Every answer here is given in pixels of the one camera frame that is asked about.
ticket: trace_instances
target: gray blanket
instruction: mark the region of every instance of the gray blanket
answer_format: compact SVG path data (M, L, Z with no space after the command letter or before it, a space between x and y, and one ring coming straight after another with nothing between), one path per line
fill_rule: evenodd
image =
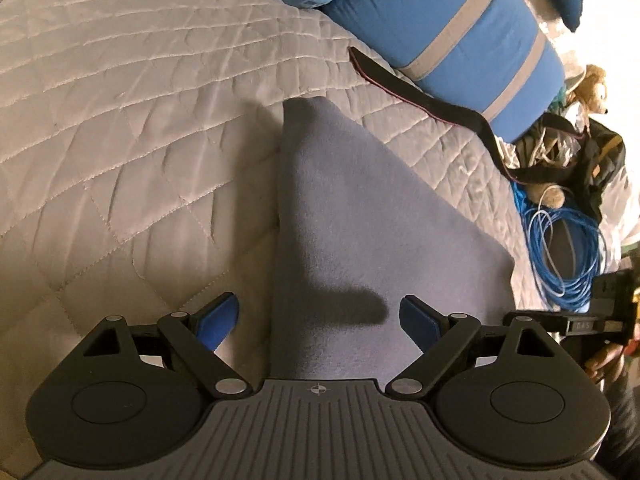
M271 375L388 380L420 351L400 300L500 324L513 260L326 98L284 103Z

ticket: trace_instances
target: metal screw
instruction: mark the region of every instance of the metal screw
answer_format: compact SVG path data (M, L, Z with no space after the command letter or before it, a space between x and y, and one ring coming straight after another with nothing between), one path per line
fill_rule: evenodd
M422 383L415 379L396 379L391 383L391 389L396 394L413 395L422 389Z
M220 379L216 383L216 390L225 395L237 395L244 392L247 384L242 379Z

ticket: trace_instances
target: blue cable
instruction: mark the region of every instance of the blue cable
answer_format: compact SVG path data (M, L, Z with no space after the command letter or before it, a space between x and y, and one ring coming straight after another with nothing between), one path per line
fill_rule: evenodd
M572 312L588 311L591 282L600 273L602 234L597 223L580 210L568 206L558 209L539 207L529 201L517 184L512 182L511 187L522 218L531 266L538 277L536 286L540 296L549 308L557 305ZM549 269L545 263L545 254L548 254L545 232L559 220L564 220L570 227L572 241L580 245L582 253L571 279L562 278L557 270Z

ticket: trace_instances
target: white quilted comforter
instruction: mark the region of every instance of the white quilted comforter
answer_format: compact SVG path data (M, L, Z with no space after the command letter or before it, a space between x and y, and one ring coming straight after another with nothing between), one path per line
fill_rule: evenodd
M29 396L108 314L149 323L232 290L219 354L264 375L289 97L325 95L387 143L513 255L516 304L541 307L480 141L362 80L351 44L371 54L278 0L2 0L0 470L38 463Z

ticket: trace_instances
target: black bag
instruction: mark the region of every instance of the black bag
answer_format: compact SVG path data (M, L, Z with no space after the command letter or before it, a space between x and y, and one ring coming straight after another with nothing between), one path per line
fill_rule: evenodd
M383 66L361 53L361 51L355 47L349 48L349 54L351 63L357 72L367 81L379 86L402 101L417 106L435 119L450 124L458 124L475 132L485 148L489 151L495 167L498 168L506 179L519 184L554 182L565 186L572 190L578 207L585 214L598 223L602 220L600 213L602 190L614 174L611 173L611 171L615 168L619 169L622 164L624 164L624 160L620 163L619 157L615 158L615 163L608 163L608 153L611 155L619 153L619 151L612 152L611 150L604 152L604 146L611 138L609 134L615 135L613 132L610 132L610 130L607 130L609 132L609 134L607 134L596 127L598 132L596 135L592 134L592 136L588 136L585 133L580 134L575 131L574 126L564 117L546 112L540 117L542 126L560 130L575 137L578 142L580 142L581 148L578 150L576 160L565 168L548 166L543 163L538 163L528 168L507 168L495 141L494 132L482 114L469 108L446 103L425 94L419 88L396 77L393 73L389 72L389 70L386 70ZM597 124L606 130L604 126L596 123L596 121L591 121L591 124L592 129L594 125ZM620 142L617 142L614 146L615 149L620 150L620 144L622 144L622 150L624 150L622 138ZM594 172L599 175L600 171L604 173L596 184Z

